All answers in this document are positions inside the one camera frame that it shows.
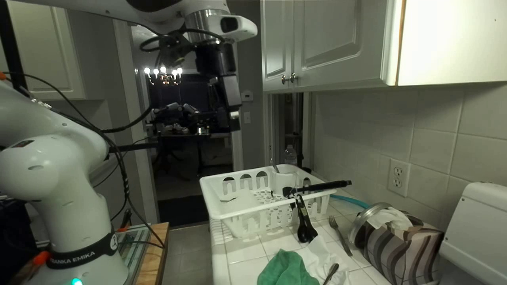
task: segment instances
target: dish rack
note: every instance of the dish rack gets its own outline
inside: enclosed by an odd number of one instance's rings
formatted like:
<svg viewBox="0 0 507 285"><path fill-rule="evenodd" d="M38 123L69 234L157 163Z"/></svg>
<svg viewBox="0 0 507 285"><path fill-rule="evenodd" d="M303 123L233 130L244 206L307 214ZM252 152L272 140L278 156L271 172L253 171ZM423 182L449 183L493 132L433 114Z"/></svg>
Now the dish rack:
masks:
<svg viewBox="0 0 507 285"><path fill-rule="evenodd" d="M295 200L282 195L283 187L323 183L300 168L282 164L203 177L204 201L211 219L221 220L235 237L286 227L298 221ZM336 189L301 193L310 217L324 215Z"/></svg>

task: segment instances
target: white appliance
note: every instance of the white appliance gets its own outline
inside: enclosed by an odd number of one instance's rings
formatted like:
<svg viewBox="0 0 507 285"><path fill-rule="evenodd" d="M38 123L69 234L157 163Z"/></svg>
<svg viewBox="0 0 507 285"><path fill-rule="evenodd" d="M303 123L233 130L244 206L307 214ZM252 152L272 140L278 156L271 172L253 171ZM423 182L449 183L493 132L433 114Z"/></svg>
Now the white appliance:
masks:
<svg viewBox="0 0 507 285"><path fill-rule="evenodd" d="M507 284L506 226L507 188L466 186L440 247L440 255L460 270L444 269L440 284Z"/></svg>

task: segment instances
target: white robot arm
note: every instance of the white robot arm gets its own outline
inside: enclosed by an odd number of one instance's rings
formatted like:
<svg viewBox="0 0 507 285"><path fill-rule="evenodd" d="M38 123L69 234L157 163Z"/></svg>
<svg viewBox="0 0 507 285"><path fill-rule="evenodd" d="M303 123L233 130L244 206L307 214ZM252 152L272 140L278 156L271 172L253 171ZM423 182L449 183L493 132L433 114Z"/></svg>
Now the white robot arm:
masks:
<svg viewBox="0 0 507 285"><path fill-rule="evenodd" d="M179 64L186 53L195 52L197 70L215 84L226 103L231 129L239 128L241 99L231 43L255 36L257 27L231 16L225 0L22 2L143 25L158 34L165 66ZM13 124L17 110L23 115ZM128 269L117 252L106 201L88 178L107 155L104 139L0 82L0 146L7 147L0 151L0 189L37 209L51 241L52 258L23 284L124 284Z"/></svg>

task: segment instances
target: wooden table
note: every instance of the wooden table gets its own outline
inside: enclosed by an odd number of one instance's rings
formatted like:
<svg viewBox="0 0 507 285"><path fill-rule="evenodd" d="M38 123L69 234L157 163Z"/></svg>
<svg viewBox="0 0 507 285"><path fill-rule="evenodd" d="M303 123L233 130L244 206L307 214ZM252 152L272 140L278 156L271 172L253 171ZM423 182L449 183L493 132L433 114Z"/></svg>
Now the wooden table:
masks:
<svg viewBox="0 0 507 285"><path fill-rule="evenodd" d="M152 229L164 241L166 248L161 249L153 245L148 245L141 269L135 282L136 285L161 285L164 275L165 261L167 259L167 246L169 245L169 223L152 225ZM159 244L155 235L151 235L150 241Z"/></svg>

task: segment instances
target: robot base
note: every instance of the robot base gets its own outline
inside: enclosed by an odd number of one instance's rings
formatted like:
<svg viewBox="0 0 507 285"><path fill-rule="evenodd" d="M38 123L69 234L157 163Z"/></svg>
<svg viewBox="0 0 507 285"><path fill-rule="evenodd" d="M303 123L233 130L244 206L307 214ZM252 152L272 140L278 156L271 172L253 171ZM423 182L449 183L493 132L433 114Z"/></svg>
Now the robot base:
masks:
<svg viewBox="0 0 507 285"><path fill-rule="evenodd" d="M82 285L124 285L129 271L118 252L103 255L94 261L68 269L50 269L46 265L23 283L23 285L73 285L78 278Z"/></svg>

